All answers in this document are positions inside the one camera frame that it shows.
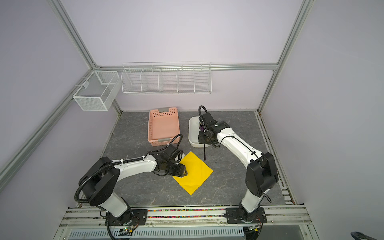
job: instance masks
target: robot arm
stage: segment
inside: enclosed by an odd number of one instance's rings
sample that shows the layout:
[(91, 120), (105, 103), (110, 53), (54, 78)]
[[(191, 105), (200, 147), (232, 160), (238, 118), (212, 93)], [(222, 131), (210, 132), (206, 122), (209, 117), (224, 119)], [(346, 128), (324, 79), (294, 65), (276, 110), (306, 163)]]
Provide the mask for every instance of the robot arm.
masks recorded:
[[(201, 114), (201, 108), (204, 109), (204, 114)], [(264, 194), (278, 182), (274, 157), (250, 146), (226, 122), (215, 121), (204, 106), (199, 107), (199, 116), (203, 128), (199, 132), (199, 143), (211, 144), (216, 148), (224, 145), (247, 168), (245, 183), (248, 189), (239, 204), (237, 216), (234, 217), (244, 222), (253, 221), (260, 210), (263, 212), (263, 209), (258, 208)]]
[[(164, 175), (186, 176), (185, 165), (179, 163), (184, 157), (183, 151), (171, 143), (162, 149), (149, 152), (146, 156), (134, 159), (111, 161), (108, 157), (100, 158), (80, 179), (75, 201), (89, 202), (91, 206), (108, 211), (118, 225), (130, 223), (133, 212), (125, 200), (113, 191), (116, 182), (142, 172), (164, 171)], [(83, 191), (87, 199), (79, 199), (80, 191)]]

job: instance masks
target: white wall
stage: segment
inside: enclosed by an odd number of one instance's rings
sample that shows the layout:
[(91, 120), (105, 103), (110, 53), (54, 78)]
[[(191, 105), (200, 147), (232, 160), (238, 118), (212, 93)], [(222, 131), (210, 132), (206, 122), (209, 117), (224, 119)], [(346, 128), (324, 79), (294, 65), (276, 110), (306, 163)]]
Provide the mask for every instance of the white wall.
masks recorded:
[(100, 158), (117, 114), (68, 111), (0, 193), (1, 239), (51, 240), (78, 181)]
[(88, 70), (45, 0), (0, 7), (0, 166)]
[(204, 105), (215, 109), (256, 109), (272, 77), (271, 70), (212, 71), (211, 94), (126, 95), (116, 98), (124, 111), (151, 110), (175, 106), (196, 110)]
[(302, 0), (63, 0), (98, 65), (276, 63)]
[(382, 239), (384, 2), (317, 0), (262, 115), (320, 239)]

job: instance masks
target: perforated metal panel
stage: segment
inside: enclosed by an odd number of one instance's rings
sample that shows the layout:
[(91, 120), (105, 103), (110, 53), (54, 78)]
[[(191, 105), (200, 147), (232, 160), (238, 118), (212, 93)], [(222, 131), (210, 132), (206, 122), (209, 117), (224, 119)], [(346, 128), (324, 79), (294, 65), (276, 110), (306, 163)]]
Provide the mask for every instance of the perforated metal panel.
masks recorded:
[[(242, 227), (174, 227), (138, 228), (132, 236), (122, 236), (121, 228), (112, 229), (115, 238), (202, 238), (202, 237), (242, 237)], [(69, 239), (109, 239), (104, 229), (73, 229)]]
[(108, 111), (120, 88), (116, 71), (93, 71), (73, 98), (84, 111)]
[(211, 93), (210, 67), (124, 68), (122, 91), (127, 94)]

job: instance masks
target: wire mesh divider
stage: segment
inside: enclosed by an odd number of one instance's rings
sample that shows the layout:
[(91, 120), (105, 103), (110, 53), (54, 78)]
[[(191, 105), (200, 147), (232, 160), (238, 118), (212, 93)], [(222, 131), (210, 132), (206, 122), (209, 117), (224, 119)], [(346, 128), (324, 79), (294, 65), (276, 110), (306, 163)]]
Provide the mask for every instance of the wire mesh divider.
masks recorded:
[(108, 111), (121, 88), (117, 71), (93, 71), (73, 95), (84, 111)]
[(124, 66), (122, 91), (126, 94), (210, 94), (210, 65), (156, 67)]

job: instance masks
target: basket handle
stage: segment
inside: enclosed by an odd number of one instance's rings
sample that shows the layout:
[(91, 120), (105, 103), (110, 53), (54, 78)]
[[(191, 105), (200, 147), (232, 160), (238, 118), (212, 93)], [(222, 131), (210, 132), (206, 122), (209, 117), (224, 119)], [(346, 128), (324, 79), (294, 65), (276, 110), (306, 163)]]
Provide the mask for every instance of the basket handle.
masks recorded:
[(159, 108), (158, 111), (159, 113), (169, 112), (169, 108)]
[(169, 141), (171, 139), (172, 138), (162, 138), (162, 139), (159, 139), (158, 142), (166, 142), (166, 141)]

